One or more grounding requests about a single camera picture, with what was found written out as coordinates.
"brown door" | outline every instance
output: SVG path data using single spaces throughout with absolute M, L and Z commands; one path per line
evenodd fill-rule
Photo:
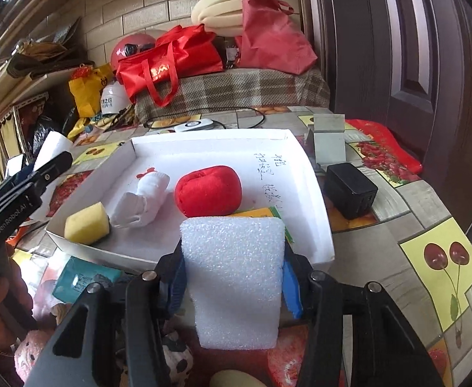
M 472 223 L 472 10 L 464 0 L 310 0 L 335 112 L 387 125 Z M 322 25 L 317 42 L 317 25 Z

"pink plush toy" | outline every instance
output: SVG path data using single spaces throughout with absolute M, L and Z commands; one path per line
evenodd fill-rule
M 31 369 L 50 338 L 51 333 L 44 330 L 32 330 L 16 349 L 14 354 L 16 372 L 24 382 L 28 379 Z

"red plush ball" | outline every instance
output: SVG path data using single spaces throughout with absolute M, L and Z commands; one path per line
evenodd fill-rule
M 175 203 L 188 218 L 232 214 L 241 199 L 240 178 L 226 165 L 186 174 L 175 187 Z

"checkered cloth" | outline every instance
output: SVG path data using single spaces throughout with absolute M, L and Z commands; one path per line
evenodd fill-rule
M 170 82 L 156 87 L 161 95 L 168 94 Z M 143 91 L 136 97 L 135 115 L 144 124 L 165 116 L 208 113 L 210 108 L 264 105 L 328 108 L 329 87 L 316 68 L 299 76 L 272 69 L 235 68 L 180 79 L 177 94 L 165 108 L 157 107 L 148 92 Z

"white cardboard box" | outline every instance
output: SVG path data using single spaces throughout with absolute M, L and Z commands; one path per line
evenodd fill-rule
M 185 216 L 176 207 L 173 190 L 190 172 L 227 165 L 242 183 L 239 211 L 276 206 L 294 244 L 315 269 L 327 270 L 334 260 L 324 200 L 304 150 L 289 130 L 227 129 L 133 138 L 115 151 L 67 199 L 51 219 L 47 232 L 61 250 L 83 260 L 127 271 L 153 269 L 173 252 Z M 137 187 L 136 174 L 147 168 L 170 176 L 168 195 L 153 223 L 143 228 L 111 228 L 94 247 L 64 236 L 66 218 L 101 201 L 112 214 L 124 192 Z

